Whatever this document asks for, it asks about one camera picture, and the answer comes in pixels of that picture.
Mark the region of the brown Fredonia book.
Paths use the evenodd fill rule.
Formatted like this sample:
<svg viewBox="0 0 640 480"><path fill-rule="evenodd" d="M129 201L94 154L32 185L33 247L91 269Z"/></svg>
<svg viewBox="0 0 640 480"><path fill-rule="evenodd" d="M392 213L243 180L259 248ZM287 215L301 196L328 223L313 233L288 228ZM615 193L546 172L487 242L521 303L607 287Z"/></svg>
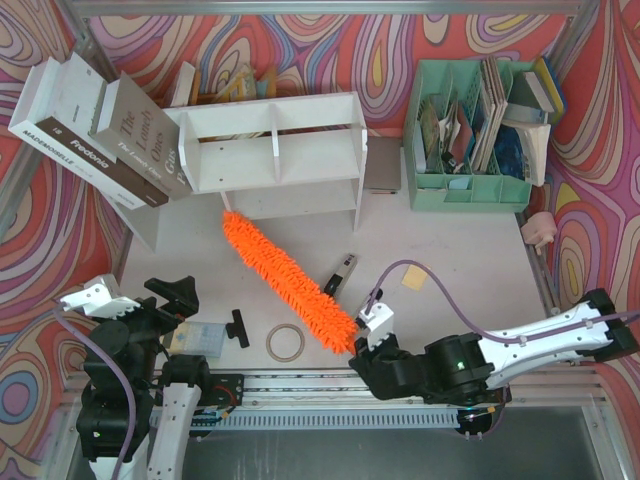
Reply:
<svg viewBox="0 0 640 480"><path fill-rule="evenodd" d="M96 187L129 209L158 207L168 196L109 153L93 137L101 112L104 82L60 80L45 116L36 126L56 141L65 155Z"/></svg>

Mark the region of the white paperback book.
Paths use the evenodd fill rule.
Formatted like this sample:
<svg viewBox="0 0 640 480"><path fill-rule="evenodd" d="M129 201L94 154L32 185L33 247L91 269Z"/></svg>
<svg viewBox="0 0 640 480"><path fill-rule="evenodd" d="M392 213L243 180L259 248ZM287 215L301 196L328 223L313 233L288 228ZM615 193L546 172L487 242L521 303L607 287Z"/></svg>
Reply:
<svg viewBox="0 0 640 480"><path fill-rule="evenodd" d="M520 140L524 180L541 187L545 180L547 148L551 125L515 120L503 120L502 125L514 130Z"/></svg>

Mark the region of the white Mademoiselle book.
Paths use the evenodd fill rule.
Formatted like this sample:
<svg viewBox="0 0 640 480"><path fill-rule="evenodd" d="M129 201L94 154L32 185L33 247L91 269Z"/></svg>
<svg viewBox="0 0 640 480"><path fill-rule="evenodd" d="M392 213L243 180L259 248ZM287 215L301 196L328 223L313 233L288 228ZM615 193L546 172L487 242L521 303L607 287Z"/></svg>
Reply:
<svg viewBox="0 0 640 480"><path fill-rule="evenodd" d="M150 203L150 185L89 135L105 86L79 55L64 63L49 58L31 68L9 131L113 201L137 209Z"/></svg>

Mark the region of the black white stapler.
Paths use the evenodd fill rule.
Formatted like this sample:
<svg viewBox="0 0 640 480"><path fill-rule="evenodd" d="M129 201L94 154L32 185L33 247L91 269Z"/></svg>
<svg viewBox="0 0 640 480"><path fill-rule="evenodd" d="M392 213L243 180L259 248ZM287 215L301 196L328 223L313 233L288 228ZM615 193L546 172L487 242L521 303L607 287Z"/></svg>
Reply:
<svg viewBox="0 0 640 480"><path fill-rule="evenodd" d="M329 297L337 298L353 273L357 261L355 254L348 254L325 284L323 292Z"/></svg>

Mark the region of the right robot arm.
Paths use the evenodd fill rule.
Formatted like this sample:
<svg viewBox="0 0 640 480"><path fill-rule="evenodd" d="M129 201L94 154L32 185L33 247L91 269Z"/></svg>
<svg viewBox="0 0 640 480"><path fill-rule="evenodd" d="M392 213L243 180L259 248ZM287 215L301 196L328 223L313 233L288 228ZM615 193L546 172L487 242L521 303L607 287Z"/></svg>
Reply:
<svg viewBox="0 0 640 480"><path fill-rule="evenodd" d="M427 404L473 407L503 403L511 380L559 362L607 362L639 350L632 330L637 311L618 313L603 289L585 294L571 309L511 330L450 335L423 353L401 349L394 314L377 302L361 312L366 336L356 340L350 367L379 400L420 397Z"/></svg>

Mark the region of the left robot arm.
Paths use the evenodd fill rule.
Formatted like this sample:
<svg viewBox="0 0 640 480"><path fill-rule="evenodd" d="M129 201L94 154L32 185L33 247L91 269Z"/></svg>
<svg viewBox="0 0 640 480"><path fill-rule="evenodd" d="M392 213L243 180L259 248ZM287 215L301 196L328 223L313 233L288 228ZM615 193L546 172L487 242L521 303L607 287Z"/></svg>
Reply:
<svg viewBox="0 0 640 480"><path fill-rule="evenodd" d="M108 274L63 300L98 323L83 341L89 381L76 428L95 474L112 460L115 479L177 479L196 406L212 385L209 366L203 356L173 355L153 376L161 336L196 314L199 300L191 276L144 286L151 296L131 299Z"/></svg>

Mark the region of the orange microfiber duster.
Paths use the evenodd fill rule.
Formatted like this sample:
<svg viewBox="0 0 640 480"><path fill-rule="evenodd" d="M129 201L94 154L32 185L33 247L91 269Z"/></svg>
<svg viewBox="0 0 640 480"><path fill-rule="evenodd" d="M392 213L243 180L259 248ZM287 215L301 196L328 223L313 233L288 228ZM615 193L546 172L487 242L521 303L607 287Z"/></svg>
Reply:
<svg viewBox="0 0 640 480"><path fill-rule="evenodd" d="M239 212L226 211L222 229L243 263L297 314L324 348L335 354L355 352L355 320L284 250Z"/></svg>

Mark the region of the black T-shaped clip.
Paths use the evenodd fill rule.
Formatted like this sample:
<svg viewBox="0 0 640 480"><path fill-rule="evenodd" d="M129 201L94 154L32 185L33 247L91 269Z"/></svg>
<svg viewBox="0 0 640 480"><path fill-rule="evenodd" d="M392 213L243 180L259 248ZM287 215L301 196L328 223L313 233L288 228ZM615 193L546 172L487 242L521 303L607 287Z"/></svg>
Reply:
<svg viewBox="0 0 640 480"><path fill-rule="evenodd" d="M250 346L250 341L246 332L244 320L239 309L234 309L231 312L232 321L225 325L225 331L227 338L237 339L242 349Z"/></svg>

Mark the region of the white wooden bookshelf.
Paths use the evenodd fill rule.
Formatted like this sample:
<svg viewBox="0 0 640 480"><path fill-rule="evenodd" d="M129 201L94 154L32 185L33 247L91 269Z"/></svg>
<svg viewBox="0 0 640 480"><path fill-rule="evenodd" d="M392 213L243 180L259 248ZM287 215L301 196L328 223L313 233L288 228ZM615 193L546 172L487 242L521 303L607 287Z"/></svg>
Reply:
<svg viewBox="0 0 640 480"><path fill-rule="evenodd" d="M166 109L196 195L251 220L348 211L360 219L368 130L355 92Z"/></svg>

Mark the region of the yellow sticky note pad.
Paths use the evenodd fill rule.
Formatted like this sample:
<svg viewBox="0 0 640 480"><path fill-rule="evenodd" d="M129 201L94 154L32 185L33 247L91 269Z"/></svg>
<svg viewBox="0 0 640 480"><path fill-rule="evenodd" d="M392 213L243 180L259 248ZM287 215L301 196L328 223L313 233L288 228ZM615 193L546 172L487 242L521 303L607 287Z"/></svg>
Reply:
<svg viewBox="0 0 640 480"><path fill-rule="evenodd" d="M410 265L402 278L401 284L411 290L420 291L428 278L429 275L424 269L416 265Z"/></svg>

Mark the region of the mint green desk organizer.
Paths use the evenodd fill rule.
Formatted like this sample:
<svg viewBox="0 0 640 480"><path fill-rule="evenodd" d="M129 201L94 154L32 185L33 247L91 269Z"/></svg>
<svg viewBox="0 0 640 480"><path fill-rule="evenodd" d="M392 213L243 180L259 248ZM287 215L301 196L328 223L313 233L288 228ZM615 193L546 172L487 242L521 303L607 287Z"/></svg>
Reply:
<svg viewBox="0 0 640 480"><path fill-rule="evenodd" d="M403 130L403 147L410 206L415 211L518 213L528 205L532 186L500 172L490 156L487 168L472 169L470 155L479 135L473 131L461 165L453 166L427 153L420 125L433 106L439 118L457 103L465 116L462 126L478 126L482 112L479 60L420 60L415 73Z"/></svg>

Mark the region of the books behind shelf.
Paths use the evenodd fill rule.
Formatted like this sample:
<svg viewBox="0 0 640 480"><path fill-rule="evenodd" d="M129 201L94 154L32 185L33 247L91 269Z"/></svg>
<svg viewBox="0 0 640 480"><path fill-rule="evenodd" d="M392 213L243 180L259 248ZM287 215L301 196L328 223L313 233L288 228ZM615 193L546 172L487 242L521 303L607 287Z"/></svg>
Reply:
<svg viewBox="0 0 640 480"><path fill-rule="evenodd" d="M275 98L277 69L269 67L257 77L254 69L244 64L217 91L202 93L202 84L202 72L183 62L164 96L155 102L161 108L173 108Z"/></svg>

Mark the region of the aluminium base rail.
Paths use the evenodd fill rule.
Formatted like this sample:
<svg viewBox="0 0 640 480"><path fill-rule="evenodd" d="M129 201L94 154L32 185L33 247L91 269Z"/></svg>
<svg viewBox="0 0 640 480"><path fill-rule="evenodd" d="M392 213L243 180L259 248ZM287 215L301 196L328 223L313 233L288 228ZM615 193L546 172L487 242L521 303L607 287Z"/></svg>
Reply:
<svg viewBox="0 0 640 480"><path fill-rule="evenodd" d="M247 409L414 408L419 397L380 401L364 382L345 369L245 370L243 406ZM513 406L588 406L608 401L601 377L590 367L551 367L509 383Z"/></svg>

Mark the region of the pink tape dispenser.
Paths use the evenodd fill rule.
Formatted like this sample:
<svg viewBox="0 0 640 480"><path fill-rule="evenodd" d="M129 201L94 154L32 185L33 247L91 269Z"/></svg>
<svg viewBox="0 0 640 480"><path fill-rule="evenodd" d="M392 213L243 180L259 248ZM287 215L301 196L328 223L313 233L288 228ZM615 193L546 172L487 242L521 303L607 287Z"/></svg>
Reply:
<svg viewBox="0 0 640 480"><path fill-rule="evenodd" d="M532 245L538 255L543 248L554 242L557 226L552 213L541 211L532 215L521 227L524 243Z"/></svg>

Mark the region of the blue yellow book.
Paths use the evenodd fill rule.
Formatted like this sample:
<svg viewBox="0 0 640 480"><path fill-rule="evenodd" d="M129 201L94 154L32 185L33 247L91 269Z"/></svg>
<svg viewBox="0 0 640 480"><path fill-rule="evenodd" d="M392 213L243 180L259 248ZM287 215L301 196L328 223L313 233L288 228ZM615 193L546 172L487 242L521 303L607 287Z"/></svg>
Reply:
<svg viewBox="0 0 640 480"><path fill-rule="evenodd" d="M522 72L522 76L538 105L541 108L552 107L548 111L548 121L552 126L557 125L566 113L567 101L549 60L544 56L538 57L530 70Z"/></svg>

